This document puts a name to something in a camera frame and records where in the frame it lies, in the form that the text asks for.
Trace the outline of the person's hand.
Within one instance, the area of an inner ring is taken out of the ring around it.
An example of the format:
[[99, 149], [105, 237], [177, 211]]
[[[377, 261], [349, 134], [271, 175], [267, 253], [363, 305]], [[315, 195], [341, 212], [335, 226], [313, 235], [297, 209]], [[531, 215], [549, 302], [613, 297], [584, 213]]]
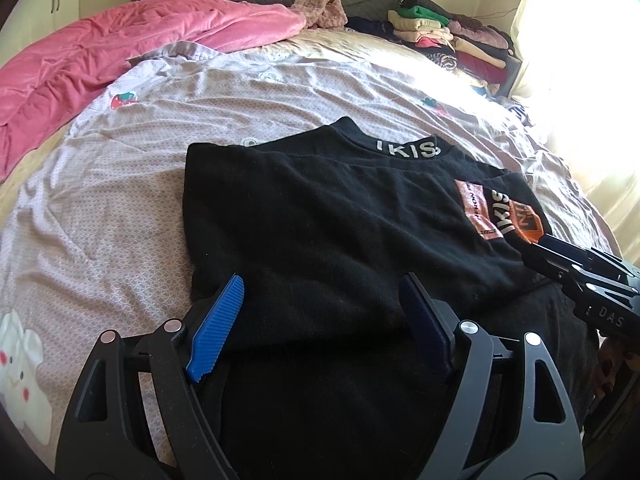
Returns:
[[598, 351], [598, 364], [593, 373], [593, 389], [597, 399], [609, 394], [616, 381], [616, 374], [625, 359], [623, 345], [611, 337], [605, 338]]

